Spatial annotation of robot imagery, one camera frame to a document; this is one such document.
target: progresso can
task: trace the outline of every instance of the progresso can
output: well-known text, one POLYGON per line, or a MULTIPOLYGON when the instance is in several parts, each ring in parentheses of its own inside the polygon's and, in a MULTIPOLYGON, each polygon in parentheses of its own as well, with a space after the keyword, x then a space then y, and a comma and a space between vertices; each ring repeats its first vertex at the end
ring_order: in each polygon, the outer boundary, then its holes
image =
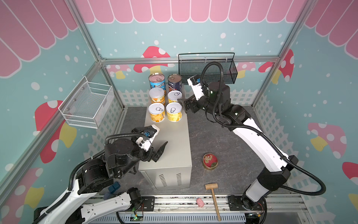
POLYGON ((165 76, 161 73, 153 73, 149 76, 150 88, 159 87, 164 90, 164 96, 166 96, 165 88, 165 76))
POLYGON ((173 90, 182 91, 182 77, 178 74, 172 74, 168 77, 169 92, 173 90))

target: tin can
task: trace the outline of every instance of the tin can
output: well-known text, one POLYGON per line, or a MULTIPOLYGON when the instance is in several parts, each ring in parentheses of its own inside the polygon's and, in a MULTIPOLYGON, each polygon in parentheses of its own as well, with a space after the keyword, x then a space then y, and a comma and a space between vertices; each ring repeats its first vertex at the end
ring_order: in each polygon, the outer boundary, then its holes
POLYGON ((149 75, 150 88, 159 87, 164 90, 164 95, 166 96, 165 88, 165 76, 161 73, 153 73, 149 75))
POLYGON ((166 114, 169 121, 178 122, 182 119, 182 106, 177 102, 169 103, 166 106, 166 114))
POLYGON ((162 122, 165 119, 164 105, 153 103, 148 107, 150 118, 154 122, 162 122))
POLYGON ((172 74, 168 77, 169 91, 182 91, 182 77, 178 74, 172 74))
POLYGON ((208 170, 213 170, 218 166, 218 158, 212 153, 203 156, 203 166, 208 170))
POLYGON ((178 102, 178 99, 182 98, 182 93, 178 90, 173 90, 168 93, 168 102, 178 102))
POLYGON ((161 103, 165 105, 164 90, 159 87, 154 87, 149 91, 150 101, 153 103, 161 103))

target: yellow can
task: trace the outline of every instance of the yellow can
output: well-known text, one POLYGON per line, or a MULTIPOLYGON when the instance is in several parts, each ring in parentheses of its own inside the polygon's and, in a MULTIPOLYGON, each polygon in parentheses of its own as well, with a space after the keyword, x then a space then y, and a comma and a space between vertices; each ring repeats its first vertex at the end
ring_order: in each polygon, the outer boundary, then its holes
POLYGON ((178 99, 182 98, 182 93, 178 90, 172 90, 168 93, 168 101, 169 103, 178 102, 178 99))
POLYGON ((162 88, 154 87, 149 91, 150 101, 153 103, 161 103, 165 105, 165 93, 162 88))
POLYGON ((182 119, 182 106, 177 102, 169 103, 166 106, 166 113, 169 121, 178 122, 182 119))
POLYGON ((153 103, 148 107, 150 118, 154 122, 162 122, 165 119, 164 105, 161 103, 153 103))

